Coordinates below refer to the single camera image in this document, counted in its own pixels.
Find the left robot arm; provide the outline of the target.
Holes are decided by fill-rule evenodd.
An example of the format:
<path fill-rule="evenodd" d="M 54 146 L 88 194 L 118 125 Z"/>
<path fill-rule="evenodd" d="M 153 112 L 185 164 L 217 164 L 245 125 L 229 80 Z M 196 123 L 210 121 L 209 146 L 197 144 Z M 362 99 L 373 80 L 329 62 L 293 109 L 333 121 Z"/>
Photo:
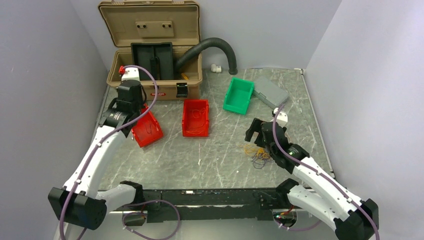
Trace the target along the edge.
<path fill-rule="evenodd" d="M 124 181 L 111 190 L 99 191 L 107 166 L 145 108 L 140 81 L 122 81 L 117 93 L 116 106 L 103 113 L 94 140 L 78 168 L 61 188 L 53 187 L 48 194 L 61 228 L 68 223 L 96 230 L 106 215 L 115 209 L 126 205 L 137 210 L 144 203 L 142 186 L 131 181 Z"/>

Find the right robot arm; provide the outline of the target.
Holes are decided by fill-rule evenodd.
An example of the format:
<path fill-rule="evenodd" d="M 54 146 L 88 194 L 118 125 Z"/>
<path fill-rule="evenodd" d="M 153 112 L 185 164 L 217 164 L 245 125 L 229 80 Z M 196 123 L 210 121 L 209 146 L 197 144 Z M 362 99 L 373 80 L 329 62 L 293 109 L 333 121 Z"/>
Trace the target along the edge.
<path fill-rule="evenodd" d="M 286 127 L 275 121 L 254 118 L 245 132 L 249 142 L 265 149 L 270 158 L 289 174 L 314 189 L 311 193 L 288 178 L 275 189 L 276 203 L 287 208 L 300 207 L 331 228 L 339 240 L 369 240 L 379 235 L 379 208 L 372 199 L 363 200 L 326 173 L 300 145 L 286 137 Z"/>

